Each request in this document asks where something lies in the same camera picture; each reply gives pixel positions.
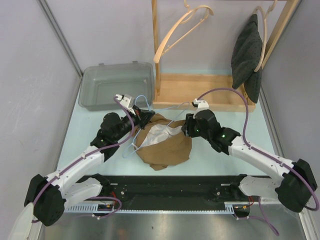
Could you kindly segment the tan cloth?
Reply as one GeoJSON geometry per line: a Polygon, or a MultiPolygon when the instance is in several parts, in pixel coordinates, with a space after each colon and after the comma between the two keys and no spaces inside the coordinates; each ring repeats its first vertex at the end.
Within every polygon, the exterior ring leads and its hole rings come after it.
{"type": "MultiPolygon", "coordinates": [[[[146,140],[147,134],[151,136],[152,130],[155,131],[156,127],[161,125],[167,125],[170,119],[165,118],[163,115],[155,114],[150,122],[141,130],[141,133],[137,137],[136,145],[140,146],[143,140],[146,140]]],[[[141,160],[148,164],[155,171],[160,171],[168,166],[176,166],[182,164],[190,159],[190,153],[192,150],[192,139],[182,131],[182,126],[185,124],[184,120],[174,121],[166,130],[173,131],[173,128],[178,131],[178,134],[156,143],[150,146],[142,147],[136,154],[141,160]]]]}

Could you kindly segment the dark grey dotted skirt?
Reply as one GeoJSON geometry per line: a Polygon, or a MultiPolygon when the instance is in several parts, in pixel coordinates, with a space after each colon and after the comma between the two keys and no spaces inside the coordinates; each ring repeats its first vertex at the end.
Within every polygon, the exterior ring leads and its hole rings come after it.
{"type": "Polygon", "coordinates": [[[258,16],[250,16],[242,28],[231,57],[232,88],[244,85],[248,98],[257,103],[259,99],[262,69],[255,72],[261,59],[263,42],[258,31],[258,16]]]}

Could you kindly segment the light wooden hanger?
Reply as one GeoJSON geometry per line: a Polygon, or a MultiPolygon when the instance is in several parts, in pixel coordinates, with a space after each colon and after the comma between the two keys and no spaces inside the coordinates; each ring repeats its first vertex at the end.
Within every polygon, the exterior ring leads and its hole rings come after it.
{"type": "Polygon", "coordinates": [[[264,60],[264,56],[265,56],[265,51],[266,51],[266,46],[267,46],[267,32],[268,32],[268,26],[267,26],[267,19],[268,16],[270,14],[270,12],[272,12],[277,4],[278,0],[274,0],[272,5],[270,5],[268,7],[268,10],[265,12],[264,9],[261,6],[257,6],[254,11],[253,14],[257,14],[257,12],[260,12],[261,17],[262,17],[262,21],[263,21],[263,38],[262,38],[262,48],[261,48],[261,55],[260,55],[260,59],[259,62],[256,66],[256,68],[254,69],[254,72],[258,72],[259,69],[262,67],[262,63],[264,60]]]}

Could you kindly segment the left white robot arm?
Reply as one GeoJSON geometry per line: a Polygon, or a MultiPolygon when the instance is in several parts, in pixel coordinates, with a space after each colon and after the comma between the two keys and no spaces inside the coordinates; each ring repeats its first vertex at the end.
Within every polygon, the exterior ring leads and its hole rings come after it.
{"type": "Polygon", "coordinates": [[[100,129],[89,147],[62,169],[47,176],[37,174],[29,183],[24,205],[33,204],[33,215],[49,227],[56,223],[65,209],[90,198],[105,200],[111,188],[107,179],[99,174],[79,183],[89,170],[111,158],[124,143],[122,138],[130,138],[135,127],[144,128],[155,115],[153,110],[133,107],[124,110],[125,116],[115,112],[103,117],[100,129]]]}

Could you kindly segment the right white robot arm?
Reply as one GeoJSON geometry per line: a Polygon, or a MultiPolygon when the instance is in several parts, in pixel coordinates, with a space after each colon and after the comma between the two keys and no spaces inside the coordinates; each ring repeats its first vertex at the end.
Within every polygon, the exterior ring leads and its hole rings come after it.
{"type": "Polygon", "coordinates": [[[247,196],[274,197],[287,209],[300,213],[315,196],[318,185],[307,161],[292,161],[250,144],[239,132],[222,127],[211,110],[188,113],[181,129],[187,137],[201,137],[216,152],[239,158],[268,175],[263,181],[240,175],[239,182],[230,188],[235,200],[242,201],[247,196]]]}

